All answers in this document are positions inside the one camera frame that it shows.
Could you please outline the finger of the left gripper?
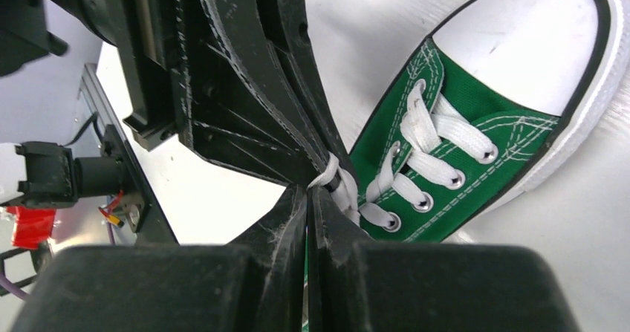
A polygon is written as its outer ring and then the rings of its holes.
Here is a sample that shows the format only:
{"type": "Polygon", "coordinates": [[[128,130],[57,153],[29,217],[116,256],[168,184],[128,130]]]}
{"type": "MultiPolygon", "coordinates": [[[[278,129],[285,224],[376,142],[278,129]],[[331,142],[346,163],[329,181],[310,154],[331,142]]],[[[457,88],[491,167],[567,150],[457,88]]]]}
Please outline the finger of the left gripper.
{"type": "Polygon", "coordinates": [[[314,58],[305,0],[256,0],[256,4],[265,37],[273,44],[281,68],[323,145],[355,177],[314,58]]]}

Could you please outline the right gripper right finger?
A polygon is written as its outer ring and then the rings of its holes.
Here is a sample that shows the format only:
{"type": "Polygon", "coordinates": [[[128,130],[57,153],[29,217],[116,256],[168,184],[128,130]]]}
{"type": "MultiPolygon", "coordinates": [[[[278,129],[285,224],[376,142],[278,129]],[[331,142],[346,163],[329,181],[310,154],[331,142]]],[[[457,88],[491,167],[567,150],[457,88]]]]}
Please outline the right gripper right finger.
{"type": "Polygon", "coordinates": [[[577,331],[525,247],[375,241],[329,192],[308,193],[312,331],[577,331]]]}

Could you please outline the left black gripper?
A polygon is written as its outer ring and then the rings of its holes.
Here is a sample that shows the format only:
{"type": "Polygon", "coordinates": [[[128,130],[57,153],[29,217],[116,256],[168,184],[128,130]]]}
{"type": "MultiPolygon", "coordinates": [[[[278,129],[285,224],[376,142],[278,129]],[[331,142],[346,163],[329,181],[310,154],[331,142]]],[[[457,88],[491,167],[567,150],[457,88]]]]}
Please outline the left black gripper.
{"type": "Polygon", "coordinates": [[[306,186],[325,168],[329,150],[265,37],[256,0],[87,5],[117,48],[132,107],[124,123],[144,149],[181,133],[205,161],[279,184],[306,186]]]}

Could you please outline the white shoelace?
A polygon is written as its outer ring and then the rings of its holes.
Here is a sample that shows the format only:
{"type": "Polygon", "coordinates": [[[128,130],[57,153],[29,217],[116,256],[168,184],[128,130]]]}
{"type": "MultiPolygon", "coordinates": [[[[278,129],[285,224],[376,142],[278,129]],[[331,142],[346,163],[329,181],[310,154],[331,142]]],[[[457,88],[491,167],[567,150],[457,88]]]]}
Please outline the white shoelace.
{"type": "MultiPolygon", "coordinates": [[[[451,190],[460,189],[466,182],[463,172],[430,152],[447,139],[477,162],[489,164],[498,158],[499,150],[488,136],[468,123],[443,97],[436,97],[437,108],[430,112],[422,97],[425,90],[426,82],[420,79],[407,97],[407,111],[400,123],[400,133],[412,150],[405,163],[432,183],[451,190]]],[[[340,161],[334,154],[329,155],[325,170],[309,186],[324,186],[334,178],[340,178],[341,182],[332,196],[342,212],[354,223],[364,218],[370,224],[392,232],[401,228],[402,223],[397,215],[374,202],[383,191],[393,189],[421,213],[428,212],[434,204],[429,193],[422,191],[407,176],[394,172],[394,158],[401,152],[401,146],[396,143],[387,151],[380,171],[368,185],[364,204],[358,203],[356,181],[340,167],[340,161]]]]}

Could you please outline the green canvas sneaker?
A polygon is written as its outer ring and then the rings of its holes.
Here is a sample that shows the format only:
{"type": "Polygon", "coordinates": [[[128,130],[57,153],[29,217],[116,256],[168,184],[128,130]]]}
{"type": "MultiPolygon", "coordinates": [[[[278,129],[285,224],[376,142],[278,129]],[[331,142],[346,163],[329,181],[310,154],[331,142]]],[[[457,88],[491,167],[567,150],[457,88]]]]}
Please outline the green canvas sneaker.
{"type": "Polygon", "coordinates": [[[584,331],[629,329],[629,0],[306,0],[331,110],[357,171],[359,204],[387,151],[434,201],[393,189],[388,241],[518,244],[559,276],[584,331]],[[430,154],[463,172],[451,190],[405,161],[407,97],[423,79],[497,146],[481,164],[447,139],[430,154]]]}

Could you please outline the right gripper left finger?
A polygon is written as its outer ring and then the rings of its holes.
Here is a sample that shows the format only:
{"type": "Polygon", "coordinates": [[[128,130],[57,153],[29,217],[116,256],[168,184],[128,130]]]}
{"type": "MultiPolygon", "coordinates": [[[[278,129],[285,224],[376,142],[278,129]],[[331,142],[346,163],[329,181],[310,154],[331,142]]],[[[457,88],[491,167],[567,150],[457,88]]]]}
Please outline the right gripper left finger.
{"type": "Polygon", "coordinates": [[[14,331],[299,331],[306,195],[223,246],[84,246],[39,277],[14,331]]]}

